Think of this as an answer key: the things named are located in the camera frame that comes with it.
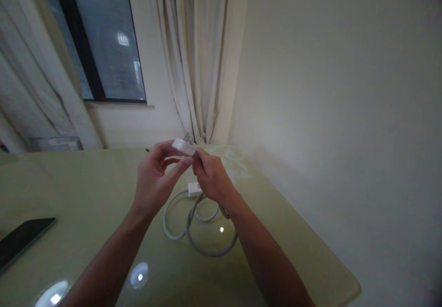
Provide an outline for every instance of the table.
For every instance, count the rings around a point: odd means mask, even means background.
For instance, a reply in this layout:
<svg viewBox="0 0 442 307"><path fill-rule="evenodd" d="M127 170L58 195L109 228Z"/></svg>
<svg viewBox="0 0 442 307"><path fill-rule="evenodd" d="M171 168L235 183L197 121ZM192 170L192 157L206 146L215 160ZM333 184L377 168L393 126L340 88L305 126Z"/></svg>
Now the table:
<svg viewBox="0 0 442 307"><path fill-rule="evenodd" d="M360 294L351 272L237 146L205 149L221 157L234 185L290 258L317 306L345 305ZM121 149L0 156L0 238L26 220L57 218L0 274L0 306L34 306L55 283L75 282L129 210L137 164L146 154L145 149ZM192 170L187 170L172 195L194 181ZM193 202L179 197L171 205L167 223L172 234L184 230ZM206 199L198 209L207 216L215 203ZM163 211L152 221L133 265L147 263L147 281L134 290L128 279L118 306L265 306L239 240L221 258L204 257L186 237L166 237ZM232 238L233 225L218 213L210 223L194 219L191 232L205 249L221 250Z"/></svg>

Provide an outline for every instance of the left hand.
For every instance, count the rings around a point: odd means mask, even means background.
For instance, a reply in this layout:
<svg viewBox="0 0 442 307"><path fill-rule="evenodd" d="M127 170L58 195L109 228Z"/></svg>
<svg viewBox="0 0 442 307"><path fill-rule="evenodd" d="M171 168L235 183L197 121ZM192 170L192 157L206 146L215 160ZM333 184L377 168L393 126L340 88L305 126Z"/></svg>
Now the left hand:
<svg viewBox="0 0 442 307"><path fill-rule="evenodd" d="M138 180L132 212L142 217L158 213L166 203L180 176L193 163L192 157L172 147L173 140L156 144L149 155L138 165ZM184 159L168 158L170 156L186 156ZM177 165L166 173L172 163Z"/></svg>

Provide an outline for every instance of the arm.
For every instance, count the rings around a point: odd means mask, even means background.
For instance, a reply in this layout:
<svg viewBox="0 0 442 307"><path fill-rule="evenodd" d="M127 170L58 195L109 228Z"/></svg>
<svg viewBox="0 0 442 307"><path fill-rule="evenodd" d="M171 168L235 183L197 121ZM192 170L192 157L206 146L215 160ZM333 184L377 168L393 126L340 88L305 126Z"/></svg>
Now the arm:
<svg viewBox="0 0 442 307"><path fill-rule="evenodd" d="M270 306L314 306L301 278L230 181L219 157L198 148L193 171L208 198L230 215L258 287Z"/></svg>
<svg viewBox="0 0 442 307"><path fill-rule="evenodd" d="M172 148L173 140L155 145L138 166L134 203L121 225L103 245L86 270L60 302L66 306L114 306L155 215L193 159L166 159L184 156ZM165 173L166 167L177 165Z"/></svg>

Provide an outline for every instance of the white cable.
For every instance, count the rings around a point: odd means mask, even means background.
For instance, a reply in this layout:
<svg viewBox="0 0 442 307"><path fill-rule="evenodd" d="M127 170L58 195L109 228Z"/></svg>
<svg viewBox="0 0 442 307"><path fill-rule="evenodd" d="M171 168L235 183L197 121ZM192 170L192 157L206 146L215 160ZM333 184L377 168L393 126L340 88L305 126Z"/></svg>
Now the white cable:
<svg viewBox="0 0 442 307"><path fill-rule="evenodd" d="M167 229L167 225L166 225L166 214L167 214L167 210L169 209L170 204L172 203L172 201L174 201L179 195L183 194L183 193L187 193L187 190L178 193L176 196L174 196L172 199L170 199L169 203L166 206L166 209L164 210L164 214L163 214L163 229L164 229L164 233L166 233L166 236L169 237L169 239L172 240L180 240L181 238L184 237L184 235L186 234L186 231L184 230L182 234L178 235L178 236L172 236L169 232L169 230Z"/></svg>
<svg viewBox="0 0 442 307"><path fill-rule="evenodd" d="M169 238L172 239L172 240L180 240L181 238L183 238L183 237L187 234L187 237L189 238L190 245L192 245L192 247L193 247L198 253L200 253L200 254L202 254L202 255L204 255L204 256L211 256L211 257L223 256L224 254L226 254L228 251L230 251L230 250L234 247L234 245L235 245L235 243L236 243L236 239L238 238L238 235L236 234L236 231L235 231L235 234L234 234L233 239L232 239L232 241L230 242L230 244L229 244L225 249L223 249L221 252L208 252L208 251L204 251L204 250L200 249L200 248L194 243L194 241L193 241L193 239L192 239L192 237L191 237L191 235L190 235L190 230L189 230L189 228L190 228L190 224L192 223L192 219L193 219L194 216L195 216L198 220L200 220L200 221L202 221L202 222L209 222L209 221L211 221L211 220L216 216L216 214L218 213L218 210L220 210L221 213L222 213L222 215L223 215L225 218L230 219L230 216L227 214L227 212L224 210L224 208L221 207L219 204L217 204L217 206L216 206L216 210L215 210L215 213L214 213L211 217L206 218L206 219L203 219L203 218L201 218L200 216L198 216L198 214L197 214L197 206L198 206L198 204L199 204L204 198L206 198L206 195L205 195L204 193L201 193L201 194L199 195L199 197L196 199L196 201L195 201L193 207L190 209L189 215L187 216L187 220L186 220L186 229L184 230L184 232L183 232L182 234L180 234L180 235L178 235L178 236L172 236L172 235L170 234L169 230L167 229L167 225L166 225L166 214L167 214L167 211L168 211L168 209L169 209L170 204L171 204L171 203L172 203L172 202L173 202L173 201L174 201L179 195L181 195L181 194L183 194L183 193L186 193L186 192L187 192L187 190L185 190L185 191L183 191L183 192L181 192L181 193L178 193L176 196L174 196L172 199L170 199L170 201L168 202L168 204L167 204L167 206L166 206L166 209L164 210L164 214L163 214L163 229L164 229L164 232L166 233L166 236L169 237Z"/></svg>

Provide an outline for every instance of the black phone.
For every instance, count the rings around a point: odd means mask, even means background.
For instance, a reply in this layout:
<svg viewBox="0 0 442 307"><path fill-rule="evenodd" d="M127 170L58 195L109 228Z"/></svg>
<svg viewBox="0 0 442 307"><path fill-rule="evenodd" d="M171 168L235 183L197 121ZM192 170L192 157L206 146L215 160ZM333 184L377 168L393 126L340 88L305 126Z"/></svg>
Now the black phone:
<svg viewBox="0 0 442 307"><path fill-rule="evenodd" d="M28 220L0 240L0 272L6 269L52 224L55 218Z"/></svg>

